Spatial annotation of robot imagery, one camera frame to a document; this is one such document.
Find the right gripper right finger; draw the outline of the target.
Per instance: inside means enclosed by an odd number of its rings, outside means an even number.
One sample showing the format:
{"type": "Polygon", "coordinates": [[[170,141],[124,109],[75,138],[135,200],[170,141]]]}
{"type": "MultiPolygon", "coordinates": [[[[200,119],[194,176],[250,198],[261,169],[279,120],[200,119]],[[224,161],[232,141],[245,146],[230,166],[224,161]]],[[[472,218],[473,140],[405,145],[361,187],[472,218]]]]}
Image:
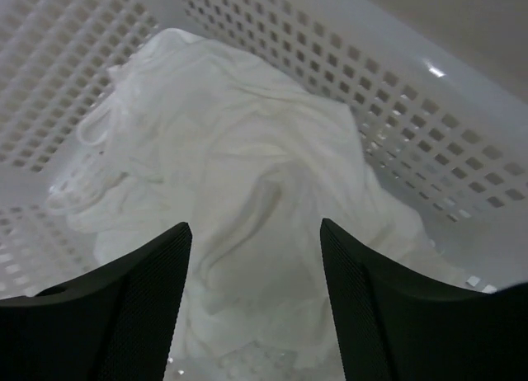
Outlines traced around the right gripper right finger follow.
{"type": "Polygon", "coordinates": [[[526,379],[526,284],[492,294],[448,285],[330,219],[320,242],[346,379],[526,379]]]}

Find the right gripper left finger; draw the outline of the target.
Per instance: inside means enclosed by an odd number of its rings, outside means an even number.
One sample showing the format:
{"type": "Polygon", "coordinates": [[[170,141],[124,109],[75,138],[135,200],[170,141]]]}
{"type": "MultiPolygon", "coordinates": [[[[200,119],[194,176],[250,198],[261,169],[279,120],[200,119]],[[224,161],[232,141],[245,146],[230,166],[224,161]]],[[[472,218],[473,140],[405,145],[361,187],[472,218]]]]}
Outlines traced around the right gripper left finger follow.
{"type": "Polygon", "coordinates": [[[131,253],[1,302],[3,380],[161,380],[191,254],[179,223],[131,253]]]}

